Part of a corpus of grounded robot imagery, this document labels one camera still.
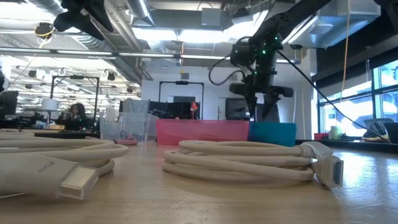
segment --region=woman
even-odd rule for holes
[[[63,121],[65,129],[79,131],[86,127],[86,109],[81,103],[71,105],[67,118]]]

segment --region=office desk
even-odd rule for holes
[[[24,195],[0,200],[0,223],[397,223],[398,157],[337,151],[344,187],[270,180],[224,184],[162,171],[170,147],[132,147],[85,201]]]

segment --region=pink bin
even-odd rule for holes
[[[178,145],[183,140],[247,141],[249,121],[157,119],[157,141]]]

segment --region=white wall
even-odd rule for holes
[[[312,52],[312,54],[310,54],[310,52],[307,52],[306,58],[303,59],[303,65],[299,65],[308,76],[310,76],[310,73],[314,73],[314,69],[316,69],[316,57],[314,57],[314,53],[315,52]],[[214,82],[220,82],[236,69],[237,68],[215,68],[212,72],[212,79]],[[180,80],[180,68],[178,67],[166,69],[148,68],[147,71],[152,75],[154,81],[143,81],[142,100],[158,101],[160,81],[174,82]],[[208,80],[207,68],[184,67],[183,71],[190,73],[190,82],[203,82],[205,84],[203,119],[224,118],[223,114],[218,114],[219,105],[224,108],[225,98],[242,97],[229,92],[228,88],[231,82],[226,82],[221,86],[211,84]],[[277,71],[278,74],[274,78],[274,85],[291,87],[294,89],[295,94],[293,98],[282,97],[278,102],[280,121],[289,123],[295,122],[297,124],[297,139],[303,139],[304,135],[306,139],[311,139],[313,136],[312,133],[317,132],[316,105],[314,105],[314,102],[316,102],[316,95],[313,95],[311,86],[291,65],[277,64]],[[171,96],[195,96],[197,99],[201,97],[198,89],[192,85],[181,86],[163,84],[160,100],[163,102],[169,101]],[[258,103],[264,102],[261,94],[257,94],[257,97]]]

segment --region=blue bin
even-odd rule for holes
[[[295,123],[250,122],[248,141],[292,147],[296,132]]]

